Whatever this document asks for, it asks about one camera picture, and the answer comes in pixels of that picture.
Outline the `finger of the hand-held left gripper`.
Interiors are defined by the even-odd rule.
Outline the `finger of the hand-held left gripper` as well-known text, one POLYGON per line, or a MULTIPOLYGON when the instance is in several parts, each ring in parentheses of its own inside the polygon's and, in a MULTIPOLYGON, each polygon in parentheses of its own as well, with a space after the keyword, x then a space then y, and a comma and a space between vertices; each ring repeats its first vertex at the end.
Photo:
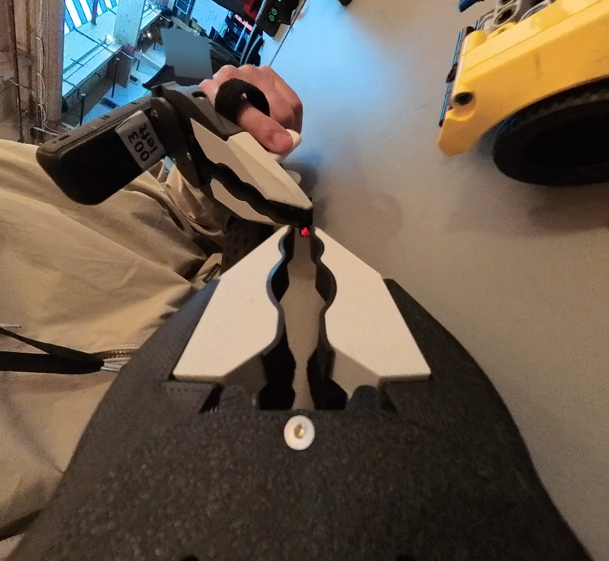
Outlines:
POLYGON ((209 190, 234 216, 250 222, 298 228, 306 211, 306 195, 292 177, 271 177, 255 184, 211 177, 209 190))
MULTIPOLYGON (((260 183, 271 177, 293 178, 283 168, 278 157, 259 145, 247 132, 238 132, 224 140, 194 119, 191 123, 198 145, 207 160, 212 163, 210 178, 238 178, 250 184, 260 183)), ((306 210, 309 209, 313 210, 313 205, 306 196, 306 210)))

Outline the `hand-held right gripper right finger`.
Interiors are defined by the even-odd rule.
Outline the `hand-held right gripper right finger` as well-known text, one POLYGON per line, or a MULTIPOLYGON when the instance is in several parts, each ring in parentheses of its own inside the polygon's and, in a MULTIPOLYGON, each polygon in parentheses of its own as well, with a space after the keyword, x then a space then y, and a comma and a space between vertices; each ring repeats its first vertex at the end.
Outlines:
POLYGON ((315 409, 344 409, 361 387, 429 379, 431 369, 383 277, 323 230, 314 228, 309 239, 324 302, 307 364, 315 409))

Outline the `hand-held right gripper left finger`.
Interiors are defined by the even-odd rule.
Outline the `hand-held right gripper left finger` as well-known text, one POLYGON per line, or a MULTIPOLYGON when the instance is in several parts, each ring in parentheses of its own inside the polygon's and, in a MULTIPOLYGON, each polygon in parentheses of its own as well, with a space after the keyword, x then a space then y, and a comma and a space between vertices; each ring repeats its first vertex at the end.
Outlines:
POLYGON ((293 407, 295 359, 280 304, 289 286, 294 230, 273 231, 222 273, 172 376, 240 386, 263 410, 293 407))

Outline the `yellow toy car model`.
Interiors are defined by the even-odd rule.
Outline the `yellow toy car model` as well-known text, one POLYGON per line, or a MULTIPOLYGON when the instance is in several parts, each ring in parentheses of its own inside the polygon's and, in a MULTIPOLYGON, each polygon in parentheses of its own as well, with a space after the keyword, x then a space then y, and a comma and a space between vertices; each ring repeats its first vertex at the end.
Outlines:
POLYGON ((494 165, 515 181, 607 183, 608 0, 496 0, 459 33, 438 125, 445 156, 496 130, 494 165))

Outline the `person's left forearm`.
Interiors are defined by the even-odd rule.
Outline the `person's left forearm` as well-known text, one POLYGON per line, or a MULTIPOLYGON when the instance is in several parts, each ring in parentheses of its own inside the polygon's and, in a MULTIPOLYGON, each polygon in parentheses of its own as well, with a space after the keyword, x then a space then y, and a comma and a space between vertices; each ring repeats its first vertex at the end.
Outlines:
POLYGON ((162 163, 123 192, 129 199, 127 238, 154 263, 197 288, 220 276, 229 214, 162 163))

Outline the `grey desk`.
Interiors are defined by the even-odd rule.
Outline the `grey desk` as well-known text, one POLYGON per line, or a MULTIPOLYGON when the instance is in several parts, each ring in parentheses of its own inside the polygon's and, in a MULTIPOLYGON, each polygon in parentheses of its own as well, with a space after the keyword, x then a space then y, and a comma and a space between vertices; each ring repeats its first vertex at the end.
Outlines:
POLYGON ((306 0, 261 61, 294 89, 316 224, 476 359, 556 506, 608 560, 608 186, 514 182, 437 148, 459 0, 306 0))

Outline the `person's left hand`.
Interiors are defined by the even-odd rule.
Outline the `person's left hand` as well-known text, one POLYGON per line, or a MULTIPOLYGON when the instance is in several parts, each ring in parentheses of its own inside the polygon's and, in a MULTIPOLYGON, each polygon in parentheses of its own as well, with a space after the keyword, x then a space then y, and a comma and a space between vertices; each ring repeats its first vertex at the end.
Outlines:
POLYGON ((301 133, 303 105, 296 92, 269 66, 255 67, 225 65, 199 87, 215 103, 217 93, 229 80, 242 80, 258 88, 269 104, 263 113, 242 100, 234 115, 234 123, 262 145, 267 151, 286 155, 294 147, 291 131, 301 133))

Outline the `person's beige jacket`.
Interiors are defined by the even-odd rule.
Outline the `person's beige jacket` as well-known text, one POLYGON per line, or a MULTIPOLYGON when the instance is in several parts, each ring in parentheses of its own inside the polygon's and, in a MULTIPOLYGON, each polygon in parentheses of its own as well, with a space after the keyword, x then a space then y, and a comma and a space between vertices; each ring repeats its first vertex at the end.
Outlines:
MULTIPOLYGON (((35 153, 1 140, 1 325, 124 364, 199 288, 127 238, 127 187, 76 204, 35 153)), ((1 373, 1 559, 47 504, 111 380, 1 373)))

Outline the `black device green display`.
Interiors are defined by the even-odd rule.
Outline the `black device green display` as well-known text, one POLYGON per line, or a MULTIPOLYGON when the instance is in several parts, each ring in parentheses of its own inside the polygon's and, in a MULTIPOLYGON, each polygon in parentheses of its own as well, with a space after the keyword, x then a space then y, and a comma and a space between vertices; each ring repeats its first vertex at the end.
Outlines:
POLYGON ((256 17, 257 28, 275 38, 282 25, 290 25, 300 0, 263 0, 256 17))

